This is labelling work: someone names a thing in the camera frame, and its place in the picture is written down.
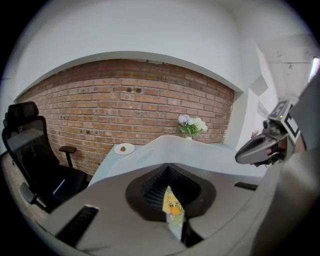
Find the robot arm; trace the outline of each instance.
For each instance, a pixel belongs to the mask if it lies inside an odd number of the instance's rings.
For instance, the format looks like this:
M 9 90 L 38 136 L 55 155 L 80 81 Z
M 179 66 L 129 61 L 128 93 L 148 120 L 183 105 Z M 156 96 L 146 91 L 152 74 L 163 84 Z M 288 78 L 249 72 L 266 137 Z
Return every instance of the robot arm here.
M 275 164 L 293 154 L 300 130 L 289 111 L 294 106 L 292 100 L 282 100 L 273 109 L 268 119 L 263 121 L 260 135 L 250 139 L 235 155 L 239 164 L 255 166 Z M 279 147 L 279 142 L 286 147 Z

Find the white plate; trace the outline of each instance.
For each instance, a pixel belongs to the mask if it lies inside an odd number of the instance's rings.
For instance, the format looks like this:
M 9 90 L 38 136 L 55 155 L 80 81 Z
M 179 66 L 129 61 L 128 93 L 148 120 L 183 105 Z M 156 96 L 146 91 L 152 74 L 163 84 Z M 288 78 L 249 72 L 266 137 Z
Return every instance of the white plate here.
M 125 147 L 125 151 L 124 152 L 120 150 L 122 147 Z M 122 144 L 117 145 L 114 148 L 114 152 L 116 154 L 118 154 L 118 155 L 129 155 L 133 151 L 135 151 L 135 145 L 132 145 L 130 143 L 122 143 Z

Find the black office chair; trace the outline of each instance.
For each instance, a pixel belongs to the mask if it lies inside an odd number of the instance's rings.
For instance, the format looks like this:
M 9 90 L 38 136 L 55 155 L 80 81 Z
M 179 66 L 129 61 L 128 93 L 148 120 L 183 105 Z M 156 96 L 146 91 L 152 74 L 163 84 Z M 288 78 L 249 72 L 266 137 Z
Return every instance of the black office chair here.
M 49 144 L 46 119 L 38 114 L 32 101 L 10 105 L 2 139 L 28 183 L 20 186 L 22 196 L 50 213 L 85 188 L 87 174 L 73 169 L 70 154 L 77 150 L 75 147 L 59 149 L 65 152 L 69 167 L 60 165 Z

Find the white wall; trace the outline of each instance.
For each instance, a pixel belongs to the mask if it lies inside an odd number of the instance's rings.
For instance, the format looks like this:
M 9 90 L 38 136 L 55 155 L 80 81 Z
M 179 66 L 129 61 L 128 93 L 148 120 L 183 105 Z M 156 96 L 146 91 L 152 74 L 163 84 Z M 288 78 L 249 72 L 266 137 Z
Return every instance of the white wall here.
M 209 0 L 87 0 L 71 1 L 43 24 L 21 56 L 13 97 L 65 63 L 123 51 L 183 60 L 242 90 L 237 28 L 219 5 Z
M 232 14 L 241 30 L 239 39 L 257 44 L 310 33 L 299 15 L 283 0 L 248 0 Z
M 250 139 L 258 104 L 259 97 L 251 89 L 237 93 L 224 140 L 227 146 L 239 150 Z
M 265 55 L 261 52 L 259 48 L 256 49 L 259 63 L 260 63 L 260 70 L 262 77 L 267 84 L 267 89 L 264 93 L 259 96 L 259 100 L 265 109 L 271 113 L 271 111 L 275 108 L 279 101 L 279 97 L 276 90 L 276 85 L 273 79 L 273 76 L 270 71 L 269 64 L 266 60 Z
M 255 118 L 254 118 L 254 125 L 253 125 L 253 129 L 252 131 L 258 131 L 261 133 L 264 126 L 263 126 L 263 121 L 266 120 L 266 118 L 264 118 L 262 115 L 260 115 L 259 113 L 255 114 Z

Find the mesh backrest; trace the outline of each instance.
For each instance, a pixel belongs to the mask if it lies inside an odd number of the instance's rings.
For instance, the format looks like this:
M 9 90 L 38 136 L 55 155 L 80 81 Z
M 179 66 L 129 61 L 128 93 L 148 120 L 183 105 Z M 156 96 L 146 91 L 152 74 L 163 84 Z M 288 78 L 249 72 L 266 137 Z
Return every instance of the mesh backrest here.
M 7 126 L 2 138 L 29 185 L 50 190 L 46 186 L 52 183 L 59 160 L 50 147 L 44 117 L 37 116 L 20 126 Z
M 29 101 L 10 105 L 5 114 L 5 119 L 10 126 L 20 126 L 21 124 L 29 123 L 38 114 L 37 105 L 33 101 Z

